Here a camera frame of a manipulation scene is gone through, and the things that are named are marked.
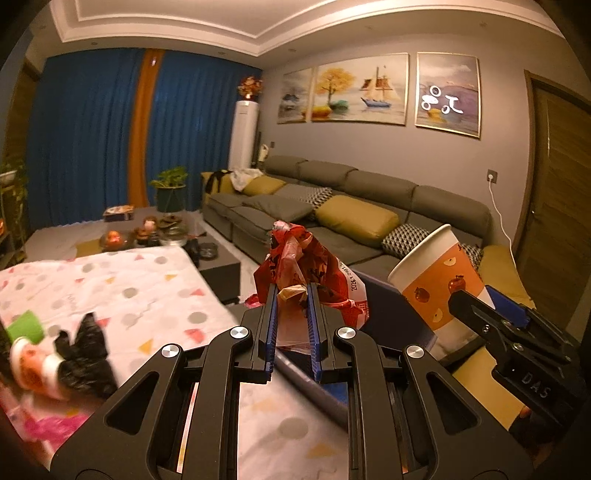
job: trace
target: white cable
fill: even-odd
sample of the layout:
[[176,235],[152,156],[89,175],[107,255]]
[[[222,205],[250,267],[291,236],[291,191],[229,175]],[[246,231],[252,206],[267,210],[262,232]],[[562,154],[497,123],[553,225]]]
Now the white cable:
[[513,256],[513,243],[511,242],[511,237],[509,235],[507,235],[507,232],[505,232],[505,228],[503,227],[503,216],[499,212],[499,209],[496,207],[495,196],[492,193],[492,182],[490,179],[488,179],[488,191],[491,193],[492,206],[495,208],[496,212],[499,214],[499,218],[501,220],[501,230],[503,230],[503,233],[507,237],[507,240],[509,240],[509,253],[511,254],[511,258],[513,259],[513,264],[515,265],[515,268],[517,269],[517,263],[515,262],[515,257]]

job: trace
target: orange curtain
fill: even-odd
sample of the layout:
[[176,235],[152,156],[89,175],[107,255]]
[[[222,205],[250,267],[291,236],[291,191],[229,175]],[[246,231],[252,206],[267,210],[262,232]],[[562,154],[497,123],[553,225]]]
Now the orange curtain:
[[147,207],[148,190],[146,185],[146,142],[150,127],[150,110],[154,88],[158,79],[164,50],[148,48],[144,53],[139,73],[138,88],[135,93],[135,106],[131,117],[129,136],[129,161],[127,166],[127,191],[131,205]]

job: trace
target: gray wall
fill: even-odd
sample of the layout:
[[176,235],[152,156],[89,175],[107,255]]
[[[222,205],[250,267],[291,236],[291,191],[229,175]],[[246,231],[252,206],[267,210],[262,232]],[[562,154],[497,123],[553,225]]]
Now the gray wall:
[[25,52],[32,39],[33,35],[27,29],[12,49],[6,63],[2,66],[2,70],[0,70],[0,155],[4,152],[4,132],[6,131],[6,120],[12,100],[12,92],[17,84],[22,62],[25,60]]
[[[523,22],[510,31],[482,35],[421,34],[389,37],[377,43],[324,51],[263,72],[263,143],[275,141],[272,154],[289,154],[352,165],[433,185],[492,202],[486,171],[499,173],[496,202],[513,237],[521,210],[529,155],[529,114],[524,69],[559,82],[587,98],[591,83],[562,38]],[[474,55],[482,78],[482,138],[464,137],[414,126],[417,51]],[[407,126],[316,123],[277,125],[284,73],[332,61],[387,53],[410,53]],[[495,218],[493,240],[507,244]]]

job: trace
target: bowl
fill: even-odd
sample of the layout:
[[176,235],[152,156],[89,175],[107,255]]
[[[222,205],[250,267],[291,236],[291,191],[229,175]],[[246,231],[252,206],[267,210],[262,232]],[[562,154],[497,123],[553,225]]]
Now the bowl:
[[11,170],[5,173],[0,173],[0,186],[9,187],[12,185],[14,179],[17,178],[17,171]]

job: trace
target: yellow pillow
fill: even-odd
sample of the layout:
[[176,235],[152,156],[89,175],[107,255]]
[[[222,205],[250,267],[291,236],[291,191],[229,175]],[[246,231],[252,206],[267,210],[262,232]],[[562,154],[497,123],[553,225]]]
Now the yellow pillow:
[[[205,185],[207,185],[207,181],[209,180],[209,177],[211,177],[211,176],[212,176],[212,172],[210,172],[210,171],[202,171],[201,172],[201,181],[203,182],[203,188],[205,188]],[[217,180],[213,181],[212,192],[217,193]],[[224,175],[222,177],[222,184],[220,185],[219,193],[236,193],[236,190],[234,190],[234,187],[232,186],[232,181],[230,179],[230,175]],[[205,193],[205,190],[203,191],[202,203],[204,205],[209,200],[209,195],[210,195],[209,193]]]
[[335,195],[316,210],[319,223],[368,247],[379,248],[400,220],[396,213],[361,200]]
[[254,195],[271,195],[285,185],[283,180],[263,175],[248,182],[242,193],[252,197]]
[[535,308],[534,302],[528,295],[515,265],[511,253],[502,245],[488,245],[484,247],[478,273],[486,285],[496,288],[503,295],[526,307]]

